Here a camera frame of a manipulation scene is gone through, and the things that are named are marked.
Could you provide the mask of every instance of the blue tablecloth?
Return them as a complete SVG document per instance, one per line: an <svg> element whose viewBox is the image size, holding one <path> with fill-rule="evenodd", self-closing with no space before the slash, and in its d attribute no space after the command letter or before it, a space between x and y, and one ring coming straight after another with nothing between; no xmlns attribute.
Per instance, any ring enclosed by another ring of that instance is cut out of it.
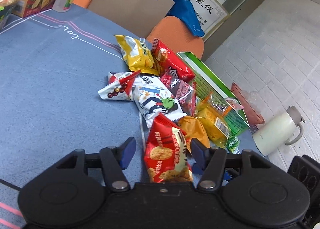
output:
<svg viewBox="0 0 320 229"><path fill-rule="evenodd" d="M128 71L115 34L138 38L76 5L67 13L10 16L0 31L0 179L22 187L76 148L96 153L134 136L137 151L124 174L131 186L148 181L148 129L135 103L97 93L108 72ZM255 147L249 134L244 147ZM0 184L0 229L24 224L17 195Z"/></svg>

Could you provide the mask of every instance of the snack bag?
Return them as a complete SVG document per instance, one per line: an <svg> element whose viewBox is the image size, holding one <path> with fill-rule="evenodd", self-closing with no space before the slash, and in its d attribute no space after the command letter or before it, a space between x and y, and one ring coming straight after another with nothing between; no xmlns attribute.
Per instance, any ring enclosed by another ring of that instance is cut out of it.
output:
<svg viewBox="0 0 320 229"><path fill-rule="evenodd" d="M225 100L234 108L236 111L242 110L244 107L235 98L225 98Z"/></svg>
<svg viewBox="0 0 320 229"><path fill-rule="evenodd" d="M232 106L230 106L228 103L216 103L213 97L213 92L210 92L207 97L204 98L204 101L209 102L211 106L214 107L222 117L226 116L228 112L232 110Z"/></svg>
<svg viewBox="0 0 320 229"><path fill-rule="evenodd" d="M239 138L233 135L232 133L230 133L230 136L227 142L227 149L229 150L229 152L235 154L238 151L239 144L240 144Z"/></svg>
<svg viewBox="0 0 320 229"><path fill-rule="evenodd" d="M117 36L124 61L131 71L141 70L142 73L159 75L150 50L143 42L130 36Z"/></svg>
<svg viewBox="0 0 320 229"><path fill-rule="evenodd" d="M133 101L132 86L141 71L119 73L109 76L109 85L98 91L103 100Z"/></svg>
<svg viewBox="0 0 320 229"><path fill-rule="evenodd" d="M163 114L155 117L144 156L151 182L192 181L184 135L185 132Z"/></svg>
<svg viewBox="0 0 320 229"><path fill-rule="evenodd" d="M137 77L135 83L133 100L146 119L148 128L159 113L172 121L186 116L179 102L156 76Z"/></svg>
<svg viewBox="0 0 320 229"><path fill-rule="evenodd" d="M210 141L207 132L201 122L194 117L185 116L178 121L180 128L187 133L184 138L186 140L187 150L192 154L190 144L193 138L198 139L207 148L210 148Z"/></svg>
<svg viewBox="0 0 320 229"><path fill-rule="evenodd" d="M196 108L196 90L185 81L177 79L169 74L164 74L160 81L172 92L180 103L182 111L192 116Z"/></svg>
<svg viewBox="0 0 320 229"><path fill-rule="evenodd" d="M193 71L159 39L154 39L152 54L160 76L168 71L168 74L185 82L190 82L195 77Z"/></svg>
<svg viewBox="0 0 320 229"><path fill-rule="evenodd" d="M197 105L197 110L196 117L205 128L209 139L218 147L226 148L230 131L223 117L205 100Z"/></svg>

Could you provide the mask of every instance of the barcode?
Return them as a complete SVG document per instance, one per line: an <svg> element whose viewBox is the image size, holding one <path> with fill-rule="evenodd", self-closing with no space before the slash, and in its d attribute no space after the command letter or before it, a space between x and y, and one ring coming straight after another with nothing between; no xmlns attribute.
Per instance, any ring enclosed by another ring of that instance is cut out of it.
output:
<svg viewBox="0 0 320 229"><path fill-rule="evenodd" d="M16 4L14 10L17 11L18 13L21 13L22 10L23 10L23 7L24 7L24 1L23 1L23 0L20 0L20 1Z"/></svg>
<svg viewBox="0 0 320 229"><path fill-rule="evenodd" d="M229 138L229 129L218 117L216 118L216 123L214 124L226 137Z"/></svg>

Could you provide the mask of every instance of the thermos lid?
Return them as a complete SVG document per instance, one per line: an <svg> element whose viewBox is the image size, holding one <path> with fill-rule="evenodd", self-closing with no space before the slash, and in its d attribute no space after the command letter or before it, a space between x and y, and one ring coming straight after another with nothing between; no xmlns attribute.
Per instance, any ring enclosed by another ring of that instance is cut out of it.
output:
<svg viewBox="0 0 320 229"><path fill-rule="evenodd" d="M306 122L304 120L304 118L302 118L300 112L298 111L298 109L295 106L289 106L289 108L286 110L286 112L289 114L289 116L291 117L291 119L293 120L294 124L297 126L298 123L302 122Z"/></svg>

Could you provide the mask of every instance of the white thermos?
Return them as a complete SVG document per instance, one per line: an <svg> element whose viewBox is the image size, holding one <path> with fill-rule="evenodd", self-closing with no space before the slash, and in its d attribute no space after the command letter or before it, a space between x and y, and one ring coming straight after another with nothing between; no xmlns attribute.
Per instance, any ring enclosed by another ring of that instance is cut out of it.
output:
<svg viewBox="0 0 320 229"><path fill-rule="evenodd" d="M283 144L288 146L296 143L303 135L301 121L305 122L297 108L289 106L284 113L273 118L252 135L258 150L263 156L267 156ZM300 128L300 134L288 141L297 126Z"/></svg>

